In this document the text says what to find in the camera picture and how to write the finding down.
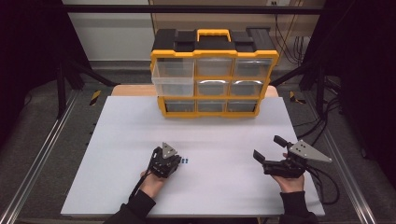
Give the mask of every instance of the human hand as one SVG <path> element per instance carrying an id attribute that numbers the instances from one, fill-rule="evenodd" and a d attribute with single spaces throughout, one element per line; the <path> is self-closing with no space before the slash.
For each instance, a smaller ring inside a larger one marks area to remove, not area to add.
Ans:
<path id="1" fill-rule="evenodd" d="M 152 172 L 149 172 L 145 181 L 143 181 L 142 185 L 140 185 L 140 190 L 145 192 L 150 198 L 154 198 L 165 184 L 165 180 L 165 178 L 159 178 Z"/>
<path id="2" fill-rule="evenodd" d="M 292 193 L 304 190 L 304 175 L 300 175 L 298 178 L 285 178 L 278 175 L 272 175 L 272 178 L 280 186 L 283 193 Z"/>

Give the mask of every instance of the white table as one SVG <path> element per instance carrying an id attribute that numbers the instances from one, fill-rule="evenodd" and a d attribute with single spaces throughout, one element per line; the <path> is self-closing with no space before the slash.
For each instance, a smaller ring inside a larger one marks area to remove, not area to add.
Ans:
<path id="1" fill-rule="evenodd" d="M 254 119 L 165 119 L 155 96 L 109 96 L 62 209 L 73 217 L 116 213 L 166 142 L 181 163 L 156 198 L 150 217 L 268 217 L 282 214 L 275 180 L 263 174 L 253 149 L 270 161 L 285 148 L 274 135 L 296 142 L 283 99 L 265 98 Z M 324 211 L 305 173 L 308 210 Z"/>

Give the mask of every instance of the aluminum rail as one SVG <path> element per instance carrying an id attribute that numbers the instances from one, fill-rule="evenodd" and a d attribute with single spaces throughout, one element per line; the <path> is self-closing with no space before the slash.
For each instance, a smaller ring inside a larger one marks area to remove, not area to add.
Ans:
<path id="1" fill-rule="evenodd" d="M 70 13 L 216 13 L 216 14 L 295 14 L 321 15 L 339 12 L 323 7 L 257 7 L 257 6 L 169 6 L 169 5 L 44 5 L 46 11 Z"/>
<path id="2" fill-rule="evenodd" d="M 71 92 L 67 102 L 68 106 L 64 112 L 64 115 L 61 118 L 56 119 L 49 135 L 47 136 L 47 139 L 45 140 L 43 146 L 35 157 L 35 161 L 33 162 L 30 170 L 28 171 L 20 187 L 18 188 L 17 193 L 14 195 L 11 203 L 9 203 L 6 211 L 3 213 L 2 216 L 0 216 L 1 224 L 13 224 L 16 221 L 18 214 L 20 213 L 24 203 L 26 202 L 30 191 L 35 185 L 35 181 L 39 177 L 40 172 L 43 169 L 44 164 L 46 163 L 46 160 L 50 155 L 50 152 L 52 151 L 53 146 L 55 145 L 56 140 L 58 139 L 58 136 L 64 127 L 64 124 L 69 118 L 69 115 L 75 105 L 78 95 L 79 91 Z"/>
<path id="3" fill-rule="evenodd" d="M 312 109 L 312 112 L 315 114 L 316 119 L 318 119 L 318 114 L 316 113 L 316 109 L 314 107 L 314 96 L 313 94 L 304 94 L 306 97 L 309 106 Z M 361 223 L 363 224 L 375 224 L 376 220 L 373 215 L 373 212 L 366 202 L 364 195 L 361 192 L 361 188 L 359 188 L 358 183 L 356 182 L 353 174 L 347 166 L 339 148 L 335 144 L 334 139 L 332 138 L 332 134 L 328 129 L 324 132 L 324 141 L 329 146 L 329 154 L 332 158 L 335 168 L 337 169 L 338 174 L 340 175 L 341 181 L 346 188 L 346 193 L 349 196 L 350 201 L 355 207 L 356 214 L 358 215 Z"/>

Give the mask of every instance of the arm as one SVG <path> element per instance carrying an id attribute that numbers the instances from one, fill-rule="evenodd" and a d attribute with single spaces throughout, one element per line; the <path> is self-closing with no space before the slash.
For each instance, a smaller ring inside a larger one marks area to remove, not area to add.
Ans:
<path id="1" fill-rule="evenodd" d="M 285 214 L 280 216 L 280 224 L 318 223 L 315 214 L 308 211 L 305 203 L 304 175 L 298 178 L 284 178 L 273 175 L 279 184 Z"/>
<path id="2" fill-rule="evenodd" d="M 148 175 L 136 195 L 130 198 L 127 204 L 123 204 L 120 211 L 106 220 L 104 224 L 145 223 L 146 216 L 155 205 L 153 199 L 160 192 L 164 183 L 164 178 L 159 178 L 154 174 Z"/>

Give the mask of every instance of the silver bracket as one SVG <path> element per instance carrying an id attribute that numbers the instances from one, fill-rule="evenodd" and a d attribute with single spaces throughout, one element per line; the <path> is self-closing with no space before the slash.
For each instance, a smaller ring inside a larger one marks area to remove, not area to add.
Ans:
<path id="1" fill-rule="evenodd" d="M 327 157 L 314 147 L 309 146 L 303 140 L 300 140 L 291 146 L 289 148 L 289 152 L 307 160 L 332 162 L 332 158 Z"/>
<path id="2" fill-rule="evenodd" d="M 172 148 L 171 146 L 169 146 L 168 144 L 166 144 L 165 142 L 163 142 L 163 158 L 167 159 L 171 156 L 174 156 L 177 154 L 177 151 Z"/>

